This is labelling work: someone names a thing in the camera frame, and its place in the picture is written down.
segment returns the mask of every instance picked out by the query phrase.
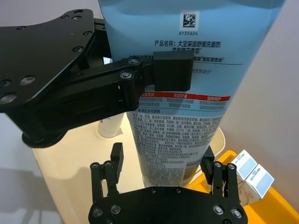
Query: white wall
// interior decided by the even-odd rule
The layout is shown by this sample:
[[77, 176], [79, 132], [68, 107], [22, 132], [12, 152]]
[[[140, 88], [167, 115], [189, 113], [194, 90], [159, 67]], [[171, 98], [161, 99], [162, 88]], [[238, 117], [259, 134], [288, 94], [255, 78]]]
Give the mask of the white wall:
[[[0, 27], [46, 22], [76, 8], [90, 8], [101, 17], [97, 0], [0, 0]], [[0, 224], [60, 223], [32, 150], [0, 114]]]
[[248, 150], [299, 211], [299, 1], [287, 0], [227, 111], [227, 149]]

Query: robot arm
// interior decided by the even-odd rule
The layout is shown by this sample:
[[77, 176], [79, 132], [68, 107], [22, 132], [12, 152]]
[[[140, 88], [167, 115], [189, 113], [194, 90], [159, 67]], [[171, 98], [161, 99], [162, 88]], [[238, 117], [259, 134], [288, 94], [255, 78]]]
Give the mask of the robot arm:
[[[209, 147], [200, 166], [210, 194], [181, 187], [150, 187], [119, 194], [118, 183], [123, 161], [122, 144], [115, 143], [111, 160], [90, 165], [93, 204], [90, 224], [246, 224], [246, 213], [239, 202], [236, 166], [214, 162]], [[103, 197], [102, 180], [108, 195]]]
[[0, 29], [0, 112], [30, 147], [49, 147], [72, 128], [138, 108], [147, 85], [190, 89], [192, 52], [154, 52], [103, 65], [111, 57], [103, 20], [91, 10]]

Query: small white box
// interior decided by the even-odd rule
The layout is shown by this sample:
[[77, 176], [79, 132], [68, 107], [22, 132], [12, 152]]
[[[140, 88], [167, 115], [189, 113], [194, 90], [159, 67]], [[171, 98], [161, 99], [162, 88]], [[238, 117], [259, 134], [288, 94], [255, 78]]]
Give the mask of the small white box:
[[240, 154], [235, 157], [231, 162], [237, 166], [237, 181], [238, 189], [243, 185], [246, 178], [250, 175], [253, 169], [257, 166], [257, 162], [252, 158], [252, 156], [243, 150]]
[[239, 189], [241, 206], [262, 199], [274, 182], [274, 178], [258, 164]]

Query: black metal plate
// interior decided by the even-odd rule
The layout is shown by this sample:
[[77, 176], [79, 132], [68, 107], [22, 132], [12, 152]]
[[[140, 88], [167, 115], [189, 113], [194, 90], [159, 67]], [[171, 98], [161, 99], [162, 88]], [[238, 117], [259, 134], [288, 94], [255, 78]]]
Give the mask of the black metal plate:
[[[118, 205], [121, 211], [112, 214], [111, 207]], [[213, 207], [219, 205], [223, 214]], [[88, 219], [91, 224], [245, 224], [248, 222], [244, 209], [230, 198], [205, 194], [194, 190], [174, 187], [146, 188], [117, 196], [105, 197], [92, 205]], [[102, 215], [94, 217], [94, 209]], [[242, 218], [233, 216], [238, 209]]]
[[[93, 34], [93, 12], [89, 9], [72, 10], [33, 26], [0, 28], [0, 99], [12, 93], [17, 96], [8, 104], [0, 103], [0, 111], [46, 93], [49, 84], [84, 52], [73, 49], [77, 46], [87, 49]], [[20, 85], [28, 76], [34, 76], [35, 81]], [[1, 87], [5, 80], [9, 82]]]

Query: yellow tray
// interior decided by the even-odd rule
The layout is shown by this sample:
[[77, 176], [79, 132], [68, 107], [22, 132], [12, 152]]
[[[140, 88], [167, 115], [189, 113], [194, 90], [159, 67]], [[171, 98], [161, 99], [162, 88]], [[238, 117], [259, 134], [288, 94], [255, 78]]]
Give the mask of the yellow tray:
[[[227, 164], [235, 156], [236, 153], [229, 150], [218, 161]], [[206, 193], [211, 189], [204, 174], [190, 183], [187, 188]], [[244, 209], [249, 224], [299, 224], [299, 214], [273, 187], [262, 200], [247, 205]]]

